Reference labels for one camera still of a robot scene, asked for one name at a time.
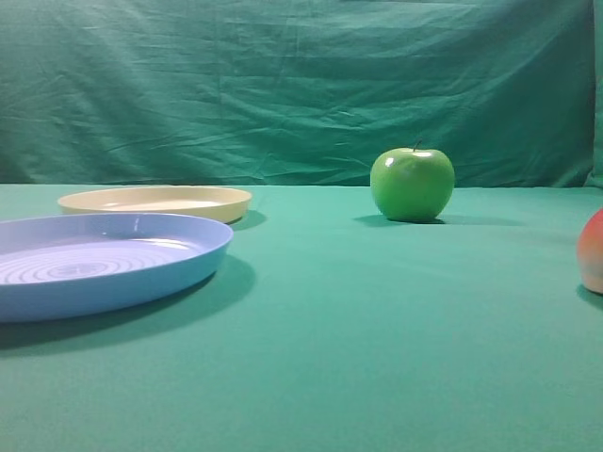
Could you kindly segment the red yellow bread bun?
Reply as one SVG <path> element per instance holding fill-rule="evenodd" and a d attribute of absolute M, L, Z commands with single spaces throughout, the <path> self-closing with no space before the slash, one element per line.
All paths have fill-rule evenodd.
<path fill-rule="evenodd" d="M 603 291 L 602 210 L 595 212 L 584 225 L 578 239 L 577 258 L 582 284 L 591 292 Z"/>

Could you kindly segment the yellow plate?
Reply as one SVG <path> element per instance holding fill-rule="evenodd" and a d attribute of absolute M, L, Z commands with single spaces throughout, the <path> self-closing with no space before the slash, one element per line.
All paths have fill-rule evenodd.
<path fill-rule="evenodd" d="M 246 214 L 253 195 L 224 186 L 130 186 L 63 196 L 64 214 L 166 213 L 234 222 Z"/>

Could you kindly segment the blue plate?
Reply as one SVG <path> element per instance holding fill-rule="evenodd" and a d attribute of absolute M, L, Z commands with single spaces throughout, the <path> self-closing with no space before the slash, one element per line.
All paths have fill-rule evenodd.
<path fill-rule="evenodd" d="M 234 237 L 222 222 L 105 213 L 1 223 L 1 320 L 46 321 L 137 306 L 211 277 Z"/>

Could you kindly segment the green tablecloth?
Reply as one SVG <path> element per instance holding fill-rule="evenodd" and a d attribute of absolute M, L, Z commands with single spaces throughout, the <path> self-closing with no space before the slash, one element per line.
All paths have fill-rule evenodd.
<path fill-rule="evenodd" d="M 430 225 L 363 187 L 256 186 L 214 278 L 1 330 L 5 451 L 598 451 L 597 188 L 464 188 Z"/>

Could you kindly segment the green apple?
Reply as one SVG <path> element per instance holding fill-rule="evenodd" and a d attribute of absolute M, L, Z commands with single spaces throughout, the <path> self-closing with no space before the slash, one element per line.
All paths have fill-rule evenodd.
<path fill-rule="evenodd" d="M 393 221 L 432 222 L 444 210 L 455 187 L 449 158 L 436 149 L 395 148 L 373 162 L 369 185 L 381 214 Z"/>

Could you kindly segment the green backdrop cloth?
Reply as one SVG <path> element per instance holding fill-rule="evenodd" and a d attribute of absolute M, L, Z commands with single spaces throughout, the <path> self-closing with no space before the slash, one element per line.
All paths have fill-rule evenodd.
<path fill-rule="evenodd" d="M 1 179 L 363 186 L 382 152 L 458 186 L 602 182 L 598 1 L 5 1 Z"/>

